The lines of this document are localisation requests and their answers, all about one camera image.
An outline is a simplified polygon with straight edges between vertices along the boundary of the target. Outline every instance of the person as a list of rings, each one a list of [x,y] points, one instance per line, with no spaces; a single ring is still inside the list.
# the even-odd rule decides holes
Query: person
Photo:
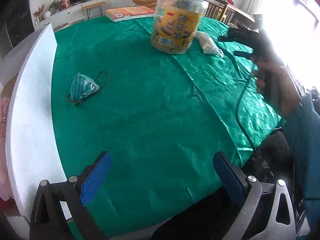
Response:
[[[300,96],[288,71],[272,62],[257,62],[257,92],[263,94],[261,70],[270,71],[279,80],[280,105],[274,110],[286,120],[283,133],[290,147],[297,181],[303,191],[306,217],[310,228],[320,218],[320,116],[314,109],[310,93]]]

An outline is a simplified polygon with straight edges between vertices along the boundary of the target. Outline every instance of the window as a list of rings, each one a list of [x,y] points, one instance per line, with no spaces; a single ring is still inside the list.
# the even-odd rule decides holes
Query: window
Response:
[[[320,89],[320,28],[298,0],[264,0],[264,29],[278,55],[306,88]]]

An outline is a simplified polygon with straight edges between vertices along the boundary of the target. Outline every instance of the mask ear loop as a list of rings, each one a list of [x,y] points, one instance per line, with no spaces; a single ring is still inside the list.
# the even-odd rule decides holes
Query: mask ear loop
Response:
[[[102,74],[102,73],[106,73],[106,75],[107,75],[107,76],[106,76],[106,82],[105,82],[105,84],[104,84],[102,87],[100,87],[99,90],[98,90],[97,92],[95,92],[93,95],[98,94],[98,93],[108,84],[109,75],[108,75],[108,72],[107,72],[107,71],[101,71],[101,72],[98,74],[98,76],[95,78],[94,81],[96,81],[96,80],[98,79],[98,77],[100,76],[100,74]],[[70,96],[71,96],[71,94],[67,95],[67,100],[68,100],[69,102],[71,102],[71,103],[79,104],[79,103],[82,103],[82,102],[83,102],[83,100],[73,101],[73,100],[71,100],[71,99],[69,98]]]

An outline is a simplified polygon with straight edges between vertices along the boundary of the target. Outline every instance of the white panel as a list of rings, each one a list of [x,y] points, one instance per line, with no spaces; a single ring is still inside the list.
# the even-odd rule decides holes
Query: white panel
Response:
[[[110,8],[120,8],[134,6],[135,3],[132,0],[110,0]]]
[[[54,137],[51,81],[57,42],[51,25],[42,30],[26,56],[13,88],[6,129],[6,157],[20,214],[30,221],[42,179],[66,181]],[[62,205],[65,217],[71,214]]]

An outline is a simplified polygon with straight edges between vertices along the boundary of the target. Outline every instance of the blue gripper pad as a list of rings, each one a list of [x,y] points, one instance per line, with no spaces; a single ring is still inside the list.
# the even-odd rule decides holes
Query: blue gripper pad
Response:
[[[213,167],[222,181],[232,203],[241,207],[244,204],[244,189],[237,175],[225,161],[222,155],[217,152],[213,156]]]
[[[91,203],[111,168],[111,154],[106,152],[81,186],[80,199],[84,206]]]

